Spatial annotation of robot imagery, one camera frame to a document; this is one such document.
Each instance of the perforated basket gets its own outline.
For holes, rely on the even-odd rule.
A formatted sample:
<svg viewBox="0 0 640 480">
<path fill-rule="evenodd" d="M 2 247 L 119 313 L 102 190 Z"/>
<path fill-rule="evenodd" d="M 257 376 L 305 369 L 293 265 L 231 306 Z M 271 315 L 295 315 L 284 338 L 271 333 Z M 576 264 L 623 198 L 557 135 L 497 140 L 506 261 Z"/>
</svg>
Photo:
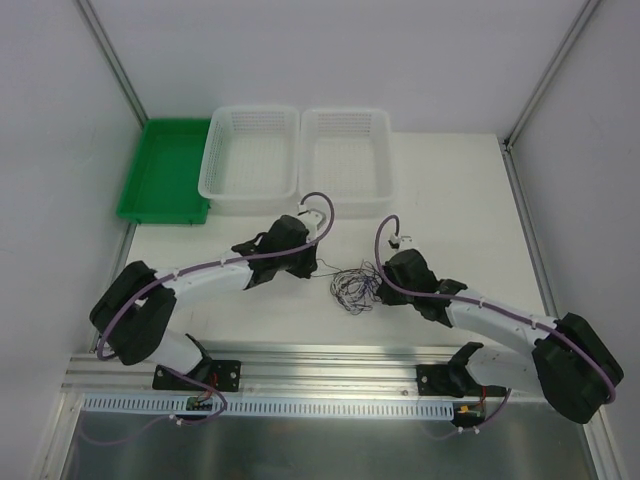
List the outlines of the perforated basket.
<svg viewBox="0 0 640 480">
<path fill-rule="evenodd" d="M 298 188 L 331 197 L 341 217 L 384 212 L 395 197 L 389 116 L 377 109 L 314 108 L 302 115 Z"/>
<path fill-rule="evenodd" d="M 271 213 L 296 190 L 300 115 L 289 107 L 213 113 L 198 191 L 223 212 Z"/>
</svg>

